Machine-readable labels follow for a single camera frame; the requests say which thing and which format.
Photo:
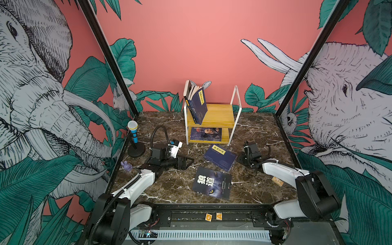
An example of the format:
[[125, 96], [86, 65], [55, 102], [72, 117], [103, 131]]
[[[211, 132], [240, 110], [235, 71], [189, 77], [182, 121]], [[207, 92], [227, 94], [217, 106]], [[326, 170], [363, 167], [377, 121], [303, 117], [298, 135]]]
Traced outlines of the blue book yellow label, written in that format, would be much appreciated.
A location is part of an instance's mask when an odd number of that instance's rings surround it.
[[190, 99], [196, 109], [199, 122], [202, 124], [204, 117], [208, 111], [204, 88], [195, 87], [190, 94]]
[[221, 145], [212, 144], [204, 154], [204, 158], [228, 172], [234, 166], [237, 155], [232, 151], [224, 149]]
[[191, 102], [191, 104], [192, 104], [192, 106], [193, 106], [193, 110], [194, 110], [194, 113], [195, 113], [195, 116], [197, 117], [197, 125], [200, 125], [201, 123], [199, 122], [199, 118], [198, 118], [198, 115], [197, 115], [197, 112], [196, 112], [196, 109], [195, 109], [195, 107], [194, 107], [194, 105], [193, 105], [193, 103], [192, 103], [192, 101], [191, 101], [191, 99], [190, 99], [190, 102]]

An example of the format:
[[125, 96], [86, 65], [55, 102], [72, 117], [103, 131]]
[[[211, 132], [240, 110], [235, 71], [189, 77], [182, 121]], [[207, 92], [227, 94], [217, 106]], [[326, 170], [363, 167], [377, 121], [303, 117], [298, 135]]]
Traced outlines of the purple portrait book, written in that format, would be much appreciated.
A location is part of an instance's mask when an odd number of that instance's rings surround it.
[[192, 128], [190, 133], [191, 140], [199, 141], [217, 141], [222, 140], [222, 128]]

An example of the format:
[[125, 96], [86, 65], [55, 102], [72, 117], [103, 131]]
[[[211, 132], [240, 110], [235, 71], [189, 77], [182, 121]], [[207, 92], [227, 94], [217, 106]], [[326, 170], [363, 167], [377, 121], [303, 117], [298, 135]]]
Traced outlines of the dark brown book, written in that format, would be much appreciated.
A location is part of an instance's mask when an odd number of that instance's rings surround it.
[[191, 80], [187, 80], [185, 82], [183, 96], [184, 96], [186, 105], [188, 107], [188, 110], [190, 111], [191, 116], [192, 116], [192, 118], [194, 120], [194, 123], [196, 124], [197, 123], [197, 117], [195, 116], [195, 113], [194, 113], [194, 110], [193, 110], [193, 106], [192, 106], [192, 104], [190, 102], [190, 97], [189, 97], [190, 96], [190, 92], [191, 92], [192, 89], [193, 89], [193, 85], [191, 83]]

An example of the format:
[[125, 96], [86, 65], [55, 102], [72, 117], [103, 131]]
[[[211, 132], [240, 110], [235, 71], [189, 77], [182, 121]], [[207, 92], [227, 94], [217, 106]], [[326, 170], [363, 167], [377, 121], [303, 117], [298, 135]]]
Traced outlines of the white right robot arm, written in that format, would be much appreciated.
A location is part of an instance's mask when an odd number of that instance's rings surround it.
[[271, 226], [298, 217], [316, 222], [341, 208], [341, 201], [324, 173], [290, 167], [270, 156], [264, 157], [256, 142], [244, 142], [244, 150], [237, 162], [275, 177], [297, 191], [296, 199], [277, 202], [268, 210], [266, 219]]

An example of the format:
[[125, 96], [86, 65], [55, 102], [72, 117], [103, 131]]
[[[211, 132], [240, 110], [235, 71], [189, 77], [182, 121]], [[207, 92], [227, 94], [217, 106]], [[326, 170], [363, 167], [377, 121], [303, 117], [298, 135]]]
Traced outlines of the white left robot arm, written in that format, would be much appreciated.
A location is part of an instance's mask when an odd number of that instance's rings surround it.
[[194, 163], [186, 156], [160, 160], [149, 157], [137, 168], [137, 175], [112, 194], [102, 194], [98, 198], [88, 222], [88, 245], [121, 245], [129, 231], [150, 219], [152, 207], [138, 204], [132, 207], [139, 196], [152, 186], [161, 174], [169, 168], [186, 170]]

